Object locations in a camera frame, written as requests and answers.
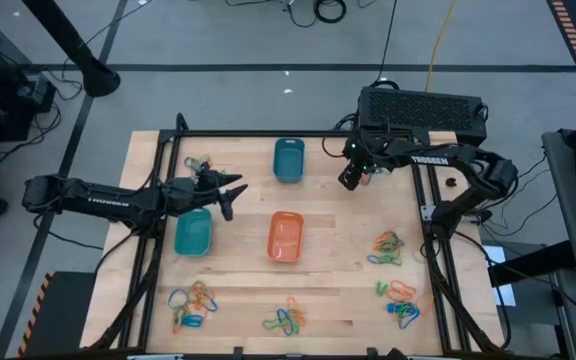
orange plastic bowl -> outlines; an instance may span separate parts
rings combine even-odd
[[[268,257],[283,262],[295,262],[301,256],[304,218],[301,214],[278,211],[270,221]]]

gray concrete floor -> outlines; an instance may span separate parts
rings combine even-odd
[[[61,0],[59,4],[82,37],[88,38],[112,19],[121,1]],[[297,1],[298,21],[312,18],[309,4]],[[378,0],[359,9],[349,1],[348,16],[340,23],[300,29],[274,2],[231,8],[217,0],[154,0],[121,22],[108,63],[378,64],[391,4],[391,0]],[[448,0],[399,0],[387,63],[428,64],[448,4]],[[136,0],[128,0],[126,11],[136,6]],[[59,64],[65,59],[21,2],[0,1],[0,29],[35,63]],[[95,54],[106,35],[91,43]],[[437,63],[520,66],[573,65],[574,61],[544,0],[460,0]],[[130,133],[171,128],[177,112],[193,129],[328,129],[354,109],[361,87],[376,73],[133,71],[120,75],[120,89],[92,104],[70,176],[118,183]],[[69,72],[67,76],[79,75]],[[426,73],[386,72],[384,76],[404,89],[422,90]],[[62,87],[64,92],[71,90]],[[529,73],[520,67],[511,73],[476,68],[438,72],[433,91],[481,96],[490,107],[489,137],[482,147],[513,159],[520,171],[542,157],[542,132],[576,127],[576,73]],[[0,217],[0,329],[36,232],[32,215],[20,206],[23,182],[58,170],[83,98],[58,101],[64,116],[60,128],[41,145],[19,151],[0,166],[0,196],[10,202],[9,212]],[[510,228],[553,194],[549,175],[542,175],[507,207]],[[562,221],[555,202],[507,240],[556,243],[566,237],[558,224]],[[100,219],[64,214],[55,219],[52,230],[102,245],[107,227]],[[92,271],[99,257],[97,251],[48,239],[9,356],[16,354],[43,275]],[[529,345],[518,341],[516,346],[525,350]]]

plastic container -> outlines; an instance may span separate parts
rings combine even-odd
[[[304,218],[301,214],[278,211],[272,215],[268,235],[268,257],[295,262],[301,257]]]
[[[281,138],[275,143],[273,172],[282,183],[294,184],[304,175],[304,150],[301,139]]]
[[[175,252],[182,256],[206,256],[210,252],[212,215],[197,209],[179,216],[175,235]]]

wooden tabletop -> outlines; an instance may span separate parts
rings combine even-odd
[[[434,133],[431,138],[434,142],[455,141],[453,133]],[[156,139],[157,132],[133,133],[121,187],[137,188],[143,183],[152,168]],[[177,219],[168,220],[147,351],[228,354],[233,347],[243,346],[247,354],[314,355],[365,354],[367,347],[375,347],[385,354],[396,347],[408,355],[441,354],[428,268],[419,254],[423,239],[411,168],[376,174],[369,186],[349,192],[337,181],[347,161],[324,154],[320,138],[304,138],[303,180],[280,184],[272,171],[276,140],[182,139],[177,176],[189,175],[183,165],[186,156],[209,154],[213,169],[244,176],[230,187],[243,183],[249,187],[235,201],[231,222],[223,220],[218,205],[208,207],[213,215],[209,256],[177,255]],[[340,153],[344,141],[330,138],[326,146],[330,152]],[[454,198],[467,187],[455,169],[437,168],[437,173],[444,199]],[[458,186],[446,187],[448,177],[455,177]],[[431,199],[429,190],[426,193]],[[270,219],[277,211],[303,214],[303,253],[297,263],[278,263],[266,255]],[[366,260],[373,253],[374,240],[388,230],[396,231],[405,241],[401,266],[374,265]],[[474,225],[461,224],[459,231],[479,239]],[[105,251],[127,233],[123,225],[111,224]],[[137,239],[127,242],[101,268],[82,346],[94,342],[124,305],[136,247]],[[483,255],[459,236],[452,240],[452,247],[464,305],[491,340],[501,344],[503,334]],[[147,263],[150,250],[146,253]],[[388,300],[375,291],[377,281],[395,279],[417,288],[414,300],[426,297],[421,300],[424,316],[403,330],[386,312]],[[201,328],[184,327],[173,334],[168,296],[197,280],[214,290],[219,309],[207,316]],[[277,309],[286,307],[289,296],[300,302],[305,313],[301,333],[287,337],[281,329],[264,329],[263,320],[276,318]],[[458,348],[454,316],[446,306],[451,342]],[[141,314],[140,307],[135,312],[130,344],[136,344]]]

yellow cable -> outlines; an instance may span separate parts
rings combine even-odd
[[[430,59],[430,66],[428,66],[428,77],[426,77],[426,92],[430,90],[432,85],[432,66],[435,64],[435,58],[437,57],[437,49],[439,48],[439,44],[444,37],[444,32],[448,27],[448,22],[450,22],[450,16],[452,15],[452,10],[455,8],[457,4],[457,0],[450,1],[450,7],[448,8],[448,13],[446,14],[446,18],[444,19],[444,24],[441,25],[441,30],[439,31],[439,36],[437,36],[437,41],[435,42],[435,47],[432,49],[432,58]]]

